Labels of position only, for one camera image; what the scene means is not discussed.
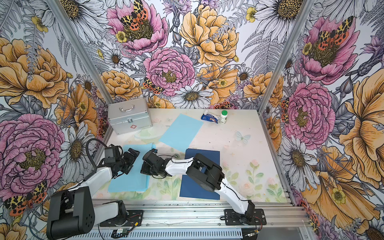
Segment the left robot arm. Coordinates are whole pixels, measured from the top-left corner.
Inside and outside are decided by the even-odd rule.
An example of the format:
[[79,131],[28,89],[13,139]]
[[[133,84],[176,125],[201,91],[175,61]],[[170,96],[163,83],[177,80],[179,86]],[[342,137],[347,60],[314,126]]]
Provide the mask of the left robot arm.
[[127,175],[140,152],[129,148],[121,152],[120,146],[105,148],[105,157],[96,171],[86,179],[52,195],[47,220],[47,237],[61,240],[89,233],[103,222],[123,225],[128,213],[122,201],[112,201],[101,206],[93,205],[93,195],[107,182]]

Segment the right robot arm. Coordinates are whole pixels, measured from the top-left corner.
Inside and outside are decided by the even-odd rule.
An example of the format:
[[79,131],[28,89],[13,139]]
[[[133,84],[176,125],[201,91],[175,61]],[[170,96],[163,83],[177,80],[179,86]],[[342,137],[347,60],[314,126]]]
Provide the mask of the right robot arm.
[[163,159],[157,153],[157,149],[145,153],[141,174],[153,178],[160,177],[161,179],[186,175],[206,191],[219,194],[230,204],[233,212],[226,216],[228,220],[233,219],[245,225],[257,224],[254,203],[243,197],[231,186],[223,169],[218,164],[200,153],[184,160],[176,160],[173,157]]

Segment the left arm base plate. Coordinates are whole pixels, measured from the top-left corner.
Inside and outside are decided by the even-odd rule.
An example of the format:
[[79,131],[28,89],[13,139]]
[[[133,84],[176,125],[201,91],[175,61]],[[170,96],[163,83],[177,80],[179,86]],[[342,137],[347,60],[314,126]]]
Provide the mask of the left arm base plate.
[[127,210],[127,218],[121,224],[117,220],[107,220],[100,223],[100,227],[140,227],[143,215],[143,210]]

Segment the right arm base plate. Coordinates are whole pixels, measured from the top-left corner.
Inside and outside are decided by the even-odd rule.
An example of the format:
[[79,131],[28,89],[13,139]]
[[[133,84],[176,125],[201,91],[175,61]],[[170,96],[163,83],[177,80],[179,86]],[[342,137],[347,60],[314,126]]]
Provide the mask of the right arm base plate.
[[250,215],[242,215],[232,209],[225,209],[224,216],[221,216],[221,220],[225,221],[227,226],[265,226],[267,224],[263,209],[254,209],[254,212]]

